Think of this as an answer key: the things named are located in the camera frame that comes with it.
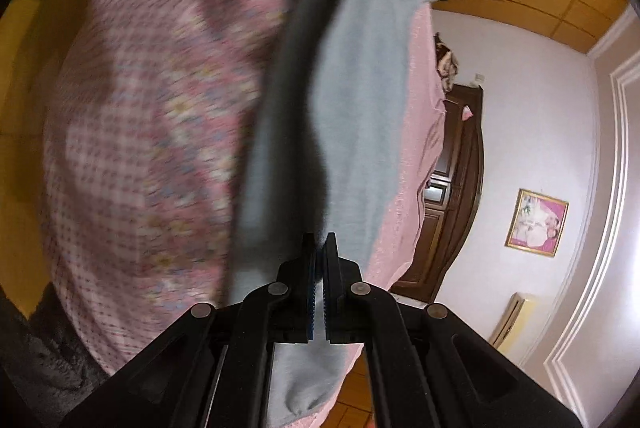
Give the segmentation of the grey fleece pants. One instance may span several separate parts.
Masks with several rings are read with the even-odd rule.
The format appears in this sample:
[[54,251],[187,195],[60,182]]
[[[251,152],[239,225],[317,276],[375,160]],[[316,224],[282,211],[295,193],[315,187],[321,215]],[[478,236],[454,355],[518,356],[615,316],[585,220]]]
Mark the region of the grey fleece pants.
[[411,265],[442,149],[437,0],[296,0],[243,170],[228,299],[271,283],[307,237],[387,288]]

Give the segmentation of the dark grey floor rug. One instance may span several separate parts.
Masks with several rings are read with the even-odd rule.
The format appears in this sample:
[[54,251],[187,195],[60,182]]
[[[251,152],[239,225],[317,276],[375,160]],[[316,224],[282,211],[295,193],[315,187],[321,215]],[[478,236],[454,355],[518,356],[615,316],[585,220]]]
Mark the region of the dark grey floor rug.
[[107,381],[48,285],[32,315],[1,296],[1,366],[43,426],[56,427]]

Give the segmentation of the dark wooden headboard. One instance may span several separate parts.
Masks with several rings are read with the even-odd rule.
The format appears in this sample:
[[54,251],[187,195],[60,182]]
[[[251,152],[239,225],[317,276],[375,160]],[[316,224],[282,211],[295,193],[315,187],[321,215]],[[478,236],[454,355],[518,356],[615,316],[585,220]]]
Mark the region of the dark wooden headboard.
[[469,236],[484,179],[483,98],[481,88],[458,84],[446,95],[442,152],[423,193],[413,263],[392,287],[396,295],[433,302]]

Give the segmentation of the framed wedding photo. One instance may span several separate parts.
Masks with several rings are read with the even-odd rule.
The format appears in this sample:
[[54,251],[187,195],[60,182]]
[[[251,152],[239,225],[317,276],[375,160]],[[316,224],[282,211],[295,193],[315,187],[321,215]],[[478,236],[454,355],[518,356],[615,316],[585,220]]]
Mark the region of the framed wedding photo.
[[504,245],[553,258],[569,207],[567,201],[521,188]]

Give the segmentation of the crumpled clothes pile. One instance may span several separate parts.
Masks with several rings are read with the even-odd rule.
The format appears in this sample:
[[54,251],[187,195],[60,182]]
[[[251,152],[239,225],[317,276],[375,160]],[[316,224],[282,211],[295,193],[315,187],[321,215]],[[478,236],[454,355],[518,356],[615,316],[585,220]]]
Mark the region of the crumpled clothes pile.
[[458,75],[459,65],[457,57],[454,56],[454,52],[450,50],[449,46],[440,39],[438,32],[436,32],[434,36],[434,47],[436,54],[436,71],[440,81],[442,81],[442,89],[448,93],[454,87],[454,81],[456,81]]

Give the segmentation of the pink floral bedspread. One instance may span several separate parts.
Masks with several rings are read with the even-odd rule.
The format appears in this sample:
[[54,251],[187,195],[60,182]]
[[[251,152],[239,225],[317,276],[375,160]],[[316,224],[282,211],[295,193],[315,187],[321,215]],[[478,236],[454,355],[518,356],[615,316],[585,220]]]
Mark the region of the pink floral bedspread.
[[112,377],[228,299],[265,76],[296,0],[91,0],[44,126],[44,253]]

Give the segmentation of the white wall air conditioner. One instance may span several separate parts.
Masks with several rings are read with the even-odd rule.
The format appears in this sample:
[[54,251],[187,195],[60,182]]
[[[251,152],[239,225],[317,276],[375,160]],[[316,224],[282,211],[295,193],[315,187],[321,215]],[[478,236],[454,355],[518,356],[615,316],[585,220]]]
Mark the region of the white wall air conditioner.
[[515,292],[488,342],[502,354],[508,354],[535,309],[536,300],[533,296]]

